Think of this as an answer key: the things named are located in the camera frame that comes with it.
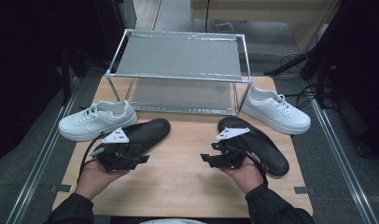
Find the black curtain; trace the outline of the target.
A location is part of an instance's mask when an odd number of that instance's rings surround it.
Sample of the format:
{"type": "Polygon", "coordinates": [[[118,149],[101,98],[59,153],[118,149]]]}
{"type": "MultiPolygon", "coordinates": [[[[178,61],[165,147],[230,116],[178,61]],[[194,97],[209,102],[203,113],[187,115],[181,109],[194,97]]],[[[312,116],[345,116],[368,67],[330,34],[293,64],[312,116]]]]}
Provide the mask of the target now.
{"type": "Polygon", "coordinates": [[[379,159],[379,0],[342,0],[320,44],[359,154],[379,159]]]}
{"type": "Polygon", "coordinates": [[[63,91],[64,46],[77,49],[85,65],[108,67],[124,1],[0,0],[0,159],[63,91]]]}

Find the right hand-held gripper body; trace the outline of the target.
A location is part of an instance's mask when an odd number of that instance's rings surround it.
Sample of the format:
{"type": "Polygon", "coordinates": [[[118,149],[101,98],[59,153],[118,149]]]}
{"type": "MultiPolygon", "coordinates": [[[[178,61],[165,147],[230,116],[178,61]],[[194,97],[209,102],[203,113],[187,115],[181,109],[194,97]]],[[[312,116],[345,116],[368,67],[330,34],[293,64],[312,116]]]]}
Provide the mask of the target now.
{"type": "Polygon", "coordinates": [[[223,149],[219,150],[219,155],[213,156],[216,163],[215,168],[239,168],[242,165],[243,160],[246,157],[246,153],[236,147],[228,146],[226,140],[233,139],[233,137],[237,137],[248,132],[248,128],[225,127],[224,130],[216,136],[218,143],[223,145],[223,149]]]}

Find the person's white clothing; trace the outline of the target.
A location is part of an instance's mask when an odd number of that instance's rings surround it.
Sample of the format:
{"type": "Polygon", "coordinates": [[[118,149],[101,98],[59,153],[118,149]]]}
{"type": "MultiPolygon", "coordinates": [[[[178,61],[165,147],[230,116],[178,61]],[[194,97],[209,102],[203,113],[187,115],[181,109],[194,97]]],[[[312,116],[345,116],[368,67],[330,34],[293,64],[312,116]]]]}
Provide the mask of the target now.
{"type": "Polygon", "coordinates": [[[202,221],[186,218],[162,218],[142,221],[139,224],[207,224],[202,221]]]}

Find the black stand leg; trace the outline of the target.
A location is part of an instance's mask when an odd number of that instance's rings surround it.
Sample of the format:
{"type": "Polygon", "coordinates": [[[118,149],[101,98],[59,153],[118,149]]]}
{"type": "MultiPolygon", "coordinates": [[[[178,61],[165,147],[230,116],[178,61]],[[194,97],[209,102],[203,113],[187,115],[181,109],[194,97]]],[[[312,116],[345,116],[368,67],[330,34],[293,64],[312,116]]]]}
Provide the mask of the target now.
{"type": "Polygon", "coordinates": [[[320,53],[319,45],[316,45],[315,47],[309,49],[305,53],[297,56],[293,60],[289,61],[288,63],[284,63],[283,65],[280,65],[279,67],[275,68],[274,70],[264,72],[263,75],[265,76],[278,76],[281,73],[287,71],[288,69],[299,65],[300,63],[317,63],[318,62],[318,54],[320,53]]]}

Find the grey table bracket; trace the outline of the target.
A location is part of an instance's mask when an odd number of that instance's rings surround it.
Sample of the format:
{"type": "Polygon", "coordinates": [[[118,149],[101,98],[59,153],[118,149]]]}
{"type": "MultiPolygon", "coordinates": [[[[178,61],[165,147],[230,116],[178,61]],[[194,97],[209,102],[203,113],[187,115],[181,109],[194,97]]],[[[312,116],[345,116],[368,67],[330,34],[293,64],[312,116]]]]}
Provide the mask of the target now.
{"type": "Polygon", "coordinates": [[[59,184],[59,185],[52,185],[49,190],[54,191],[54,192],[70,192],[72,188],[73,188],[72,185],[59,184]]]}
{"type": "Polygon", "coordinates": [[[313,188],[307,187],[294,187],[296,194],[308,194],[308,195],[316,195],[316,191],[313,188]]]}

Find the person's right hand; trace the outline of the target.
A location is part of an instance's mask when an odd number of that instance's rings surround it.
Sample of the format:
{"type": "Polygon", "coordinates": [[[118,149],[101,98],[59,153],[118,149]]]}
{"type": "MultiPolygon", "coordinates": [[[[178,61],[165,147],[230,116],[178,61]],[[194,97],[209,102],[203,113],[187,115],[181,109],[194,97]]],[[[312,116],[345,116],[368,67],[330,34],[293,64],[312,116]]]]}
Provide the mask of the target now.
{"type": "Polygon", "coordinates": [[[248,194],[263,183],[260,171],[249,158],[245,158],[238,169],[220,168],[220,171],[229,176],[244,194],[248,194]]]}

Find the small red and black object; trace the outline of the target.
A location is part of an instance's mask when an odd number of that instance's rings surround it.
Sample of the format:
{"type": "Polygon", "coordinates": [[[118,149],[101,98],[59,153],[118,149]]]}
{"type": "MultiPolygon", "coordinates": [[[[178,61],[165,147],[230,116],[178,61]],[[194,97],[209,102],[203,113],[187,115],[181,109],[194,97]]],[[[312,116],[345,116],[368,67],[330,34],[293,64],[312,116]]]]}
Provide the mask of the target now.
{"type": "Polygon", "coordinates": [[[221,33],[232,33],[233,32],[233,26],[229,22],[217,23],[216,28],[221,33]]]}

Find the black slipper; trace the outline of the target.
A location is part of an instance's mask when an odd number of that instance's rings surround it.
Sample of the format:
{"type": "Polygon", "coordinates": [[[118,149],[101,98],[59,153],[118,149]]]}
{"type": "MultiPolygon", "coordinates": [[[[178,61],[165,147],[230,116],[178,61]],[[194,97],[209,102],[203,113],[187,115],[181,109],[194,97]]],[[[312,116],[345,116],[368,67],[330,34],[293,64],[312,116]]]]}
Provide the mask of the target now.
{"type": "Polygon", "coordinates": [[[141,146],[141,150],[137,154],[129,154],[127,151],[126,156],[137,157],[145,154],[170,132],[170,128],[171,126],[167,119],[153,119],[124,127],[123,131],[130,139],[129,145],[139,144],[141,146]]]}
{"type": "Polygon", "coordinates": [[[271,175],[283,176],[288,172],[289,164],[287,159],[264,132],[237,117],[227,117],[218,123],[220,132],[226,128],[249,129],[248,133],[225,140],[224,144],[226,146],[252,153],[264,170],[271,175]]]}

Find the metal frame shoe rack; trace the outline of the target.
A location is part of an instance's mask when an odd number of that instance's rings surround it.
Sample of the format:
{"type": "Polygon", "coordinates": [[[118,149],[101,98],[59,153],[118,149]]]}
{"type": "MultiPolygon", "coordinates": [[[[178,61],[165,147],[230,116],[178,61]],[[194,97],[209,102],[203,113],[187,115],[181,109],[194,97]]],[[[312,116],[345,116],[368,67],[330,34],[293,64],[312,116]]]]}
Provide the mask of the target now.
{"type": "Polygon", "coordinates": [[[253,83],[240,34],[124,31],[105,72],[137,111],[237,116],[253,83]]]}

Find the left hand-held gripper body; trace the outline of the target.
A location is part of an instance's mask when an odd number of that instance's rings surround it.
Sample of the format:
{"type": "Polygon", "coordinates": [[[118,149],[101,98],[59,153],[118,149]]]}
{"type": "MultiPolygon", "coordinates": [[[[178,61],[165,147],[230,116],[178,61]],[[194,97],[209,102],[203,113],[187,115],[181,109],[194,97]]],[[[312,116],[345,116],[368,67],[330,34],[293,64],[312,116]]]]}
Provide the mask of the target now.
{"type": "Polygon", "coordinates": [[[103,138],[102,144],[93,152],[92,157],[98,160],[107,171],[134,170],[137,158],[127,157],[129,137],[121,128],[103,138]]]}

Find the person's left hand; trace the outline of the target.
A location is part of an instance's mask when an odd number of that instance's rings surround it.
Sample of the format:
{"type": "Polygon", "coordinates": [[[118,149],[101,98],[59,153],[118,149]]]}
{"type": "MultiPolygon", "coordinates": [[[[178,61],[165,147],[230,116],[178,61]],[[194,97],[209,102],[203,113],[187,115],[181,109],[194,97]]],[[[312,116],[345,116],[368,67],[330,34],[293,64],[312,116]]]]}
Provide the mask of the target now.
{"type": "Polygon", "coordinates": [[[75,193],[92,200],[112,182],[128,173],[127,170],[108,172],[99,161],[91,161],[84,166],[75,193]]]}

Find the black upright stand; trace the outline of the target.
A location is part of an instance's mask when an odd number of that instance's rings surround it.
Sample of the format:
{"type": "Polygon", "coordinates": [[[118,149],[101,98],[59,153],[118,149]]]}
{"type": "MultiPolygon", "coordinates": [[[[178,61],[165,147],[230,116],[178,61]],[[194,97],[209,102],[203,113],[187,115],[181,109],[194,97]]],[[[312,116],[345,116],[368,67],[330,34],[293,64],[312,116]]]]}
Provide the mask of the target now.
{"type": "Polygon", "coordinates": [[[88,73],[88,69],[80,57],[79,51],[69,46],[63,47],[61,53],[61,61],[63,105],[66,105],[71,97],[71,79],[69,68],[73,69],[77,77],[85,77],[88,73]]]}

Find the beige wooden cabinet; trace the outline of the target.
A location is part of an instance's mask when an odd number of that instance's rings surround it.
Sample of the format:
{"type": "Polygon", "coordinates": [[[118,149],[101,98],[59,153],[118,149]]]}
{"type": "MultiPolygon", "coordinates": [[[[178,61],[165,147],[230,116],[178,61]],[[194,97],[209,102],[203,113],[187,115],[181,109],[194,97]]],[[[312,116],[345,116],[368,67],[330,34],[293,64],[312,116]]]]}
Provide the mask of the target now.
{"type": "Polygon", "coordinates": [[[300,52],[312,47],[322,26],[339,8],[340,0],[190,0],[190,21],[283,22],[289,25],[300,52]]]}

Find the metal floor rail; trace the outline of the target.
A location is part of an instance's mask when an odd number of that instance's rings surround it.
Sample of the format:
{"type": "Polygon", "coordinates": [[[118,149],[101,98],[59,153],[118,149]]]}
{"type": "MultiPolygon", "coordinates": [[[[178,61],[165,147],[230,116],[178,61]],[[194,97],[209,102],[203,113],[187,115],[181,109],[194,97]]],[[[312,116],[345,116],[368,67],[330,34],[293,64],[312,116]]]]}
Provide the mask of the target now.
{"type": "Polygon", "coordinates": [[[344,182],[348,187],[363,223],[379,224],[379,220],[374,213],[370,200],[361,186],[349,159],[346,157],[344,148],[333,130],[326,112],[319,106],[316,100],[313,100],[311,105],[316,113],[317,120],[320,123],[323,133],[329,142],[331,152],[337,162],[344,178],[344,182]]]}
{"type": "Polygon", "coordinates": [[[22,221],[58,140],[58,122],[70,112],[73,103],[76,100],[77,91],[81,86],[81,82],[82,78],[78,77],[74,77],[69,81],[69,86],[72,88],[72,92],[67,99],[63,99],[62,103],[58,103],[57,115],[52,117],[49,129],[43,132],[47,136],[45,137],[42,146],[39,148],[39,151],[36,153],[36,159],[31,163],[31,171],[26,176],[26,181],[17,195],[16,201],[10,210],[5,224],[20,224],[22,221]]]}

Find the white lace-up sneaker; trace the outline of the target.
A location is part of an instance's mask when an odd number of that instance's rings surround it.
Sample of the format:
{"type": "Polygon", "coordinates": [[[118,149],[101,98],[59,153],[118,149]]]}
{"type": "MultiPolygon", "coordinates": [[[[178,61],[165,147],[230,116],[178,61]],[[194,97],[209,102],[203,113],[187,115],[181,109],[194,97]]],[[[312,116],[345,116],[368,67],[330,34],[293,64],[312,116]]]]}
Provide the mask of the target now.
{"type": "Polygon", "coordinates": [[[136,121],[136,112],[127,101],[100,101],[61,119],[59,132],[66,139],[82,142],[92,140],[100,133],[134,125],[136,121]]]}
{"type": "Polygon", "coordinates": [[[310,117],[289,104],[283,94],[251,86],[242,110],[271,128],[285,134],[302,134],[311,126],[310,117]]]}

